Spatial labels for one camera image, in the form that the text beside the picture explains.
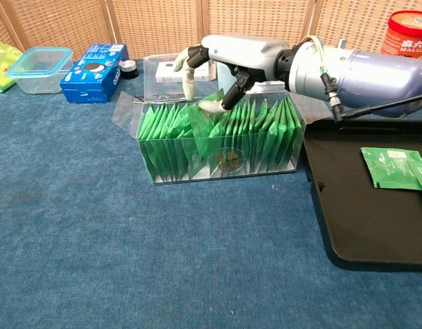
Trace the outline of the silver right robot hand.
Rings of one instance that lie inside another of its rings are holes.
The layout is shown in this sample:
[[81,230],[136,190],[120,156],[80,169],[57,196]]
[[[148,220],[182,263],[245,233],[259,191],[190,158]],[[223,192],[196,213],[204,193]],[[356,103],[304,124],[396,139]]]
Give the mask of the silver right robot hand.
[[286,80],[288,43],[283,40],[238,34],[210,34],[198,45],[185,48],[176,57],[173,70],[182,73],[187,100],[195,98],[195,69],[209,60],[224,64],[236,78],[220,101],[203,100],[199,107],[209,113],[224,113],[245,96],[256,82]]

